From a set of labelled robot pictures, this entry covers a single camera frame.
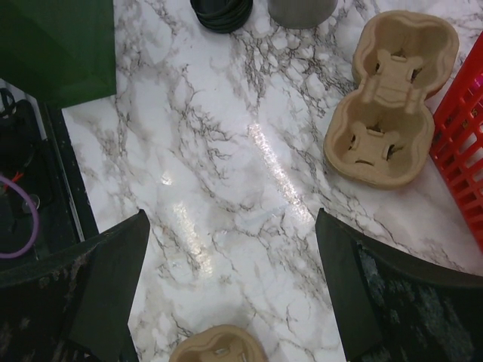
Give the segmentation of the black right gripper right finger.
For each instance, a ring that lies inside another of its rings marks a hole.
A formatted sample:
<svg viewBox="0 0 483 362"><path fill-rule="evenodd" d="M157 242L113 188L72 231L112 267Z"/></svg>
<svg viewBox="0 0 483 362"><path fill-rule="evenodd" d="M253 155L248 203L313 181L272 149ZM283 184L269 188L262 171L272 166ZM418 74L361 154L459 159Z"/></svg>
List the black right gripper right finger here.
<svg viewBox="0 0 483 362"><path fill-rule="evenodd" d="M381 243L320 209L318 250L347 361L480 361L482 278Z"/></svg>

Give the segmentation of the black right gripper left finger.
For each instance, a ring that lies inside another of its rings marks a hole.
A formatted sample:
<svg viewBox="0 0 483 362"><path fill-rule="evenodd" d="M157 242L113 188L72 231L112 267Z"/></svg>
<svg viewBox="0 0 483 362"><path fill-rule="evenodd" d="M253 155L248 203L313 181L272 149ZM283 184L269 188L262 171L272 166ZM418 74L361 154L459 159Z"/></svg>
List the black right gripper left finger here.
<svg viewBox="0 0 483 362"><path fill-rule="evenodd" d="M1 273L3 361L137 361L128 319L148 244L144 210Z"/></svg>

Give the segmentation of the brown cardboard cup carrier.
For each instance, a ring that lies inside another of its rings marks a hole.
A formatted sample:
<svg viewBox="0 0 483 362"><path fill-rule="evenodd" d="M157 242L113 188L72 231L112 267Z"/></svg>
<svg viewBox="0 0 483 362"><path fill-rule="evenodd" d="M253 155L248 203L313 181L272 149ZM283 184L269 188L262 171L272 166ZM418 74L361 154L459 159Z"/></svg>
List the brown cardboard cup carrier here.
<svg viewBox="0 0 483 362"><path fill-rule="evenodd" d="M425 102L449 79L459 44L432 15L386 11L367 22L352 58L357 88L337 105L323 145L339 175L377 189L418 176L435 132Z"/></svg>

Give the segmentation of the single brown cup carrier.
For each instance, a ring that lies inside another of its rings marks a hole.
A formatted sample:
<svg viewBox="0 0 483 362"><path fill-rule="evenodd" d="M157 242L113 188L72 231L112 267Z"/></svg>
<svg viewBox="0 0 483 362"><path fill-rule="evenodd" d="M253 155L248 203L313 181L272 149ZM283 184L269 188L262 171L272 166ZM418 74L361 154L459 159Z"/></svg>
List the single brown cup carrier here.
<svg viewBox="0 0 483 362"><path fill-rule="evenodd" d="M182 341L169 357L181 361L268 361L262 345L246 330L229 324L215 326Z"/></svg>

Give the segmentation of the brown green paper bag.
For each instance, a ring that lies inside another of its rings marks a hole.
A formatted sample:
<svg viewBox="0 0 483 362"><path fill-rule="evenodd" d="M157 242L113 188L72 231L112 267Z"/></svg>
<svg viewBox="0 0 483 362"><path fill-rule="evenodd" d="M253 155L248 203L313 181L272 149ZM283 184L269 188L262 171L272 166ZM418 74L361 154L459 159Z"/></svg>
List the brown green paper bag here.
<svg viewBox="0 0 483 362"><path fill-rule="evenodd" d="M111 1L3 1L1 78L66 108L116 92Z"/></svg>

